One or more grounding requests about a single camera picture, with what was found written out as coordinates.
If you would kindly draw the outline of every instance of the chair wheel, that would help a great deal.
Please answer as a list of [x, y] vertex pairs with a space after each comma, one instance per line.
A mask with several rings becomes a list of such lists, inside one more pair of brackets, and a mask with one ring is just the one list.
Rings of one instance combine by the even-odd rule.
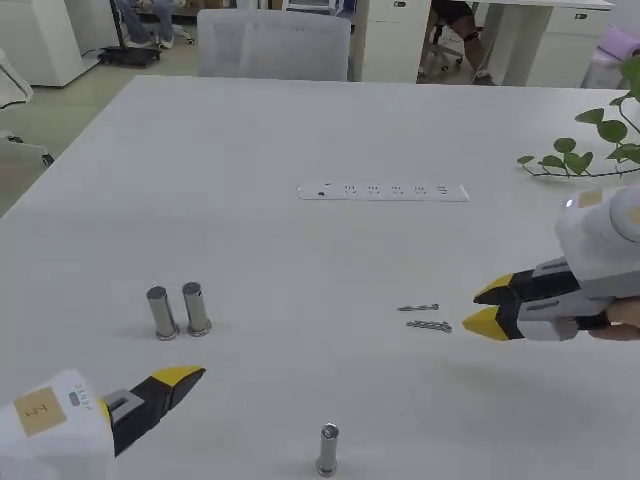
[[46, 154], [42, 156], [42, 163], [44, 163], [45, 167], [50, 167], [51, 165], [53, 165], [53, 162], [55, 162], [56, 159], [53, 158], [50, 154]]

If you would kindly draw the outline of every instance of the power outlet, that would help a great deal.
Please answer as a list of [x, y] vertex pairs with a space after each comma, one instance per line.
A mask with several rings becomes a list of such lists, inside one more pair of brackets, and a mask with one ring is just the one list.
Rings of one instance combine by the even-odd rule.
[[302, 200], [469, 201], [462, 185], [429, 186], [424, 183], [304, 182], [298, 185], [298, 197]]

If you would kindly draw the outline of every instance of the white cabinet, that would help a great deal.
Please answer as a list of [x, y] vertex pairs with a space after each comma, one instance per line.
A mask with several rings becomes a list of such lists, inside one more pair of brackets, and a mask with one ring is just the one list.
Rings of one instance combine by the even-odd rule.
[[0, 48], [31, 85], [62, 87], [97, 63], [82, 58], [64, 0], [0, 0]]
[[608, 18], [608, 11], [554, 8], [526, 85], [579, 88]]
[[358, 0], [356, 80], [414, 83], [430, 6], [429, 0]]

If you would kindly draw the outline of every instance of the desk leg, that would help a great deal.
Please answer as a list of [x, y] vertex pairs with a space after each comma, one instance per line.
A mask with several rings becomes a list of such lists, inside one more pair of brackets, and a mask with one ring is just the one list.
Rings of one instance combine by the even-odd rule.
[[491, 6], [483, 41], [493, 47], [487, 68], [496, 83], [526, 85], [552, 11], [533, 5]]

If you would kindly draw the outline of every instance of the person's leg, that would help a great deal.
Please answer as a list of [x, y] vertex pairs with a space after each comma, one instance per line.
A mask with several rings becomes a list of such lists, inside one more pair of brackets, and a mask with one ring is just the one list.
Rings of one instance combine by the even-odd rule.
[[464, 41], [464, 55], [471, 64], [474, 71], [482, 68], [485, 51], [478, 36], [478, 27], [473, 15], [462, 17], [451, 25], [451, 30]]
[[420, 55], [420, 64], [418, 73], [420, 75], [424, 75], [424, 68], [427, 63], [427, 58], [429, 57], [429, 52], [431, 50], [431, 32], [433, 32], [433, 28], [436, 26], [438, 22], [438, 13], [435, 11], [433, 4], [431, 5], [431, 10], [429, 10], [429, 18], [427, 18], [427, 29], [424, 33], [424, 41], [422, 43], [422, 53]]
[[492, 85], [491, 76], [482, 70], [486, 52], [480, 41], [473, 11], [466, 2], [441, 0], [441, 3], [439, 15], [462, 38], [465, 57], [473, 68], [474, 82]]
[[160, 40], [163, 44], [173, 43], [173, 0], [154, 0], [153, 13], [160, 20]]
[[140, 44], [147, 43], [149, 41], [149, 34], [144, 29], [140, 17], [133, 9], [133, 0], [115, 0], [115, 2], [122, 13], [124, 23], [127, 25], [131, 41]]

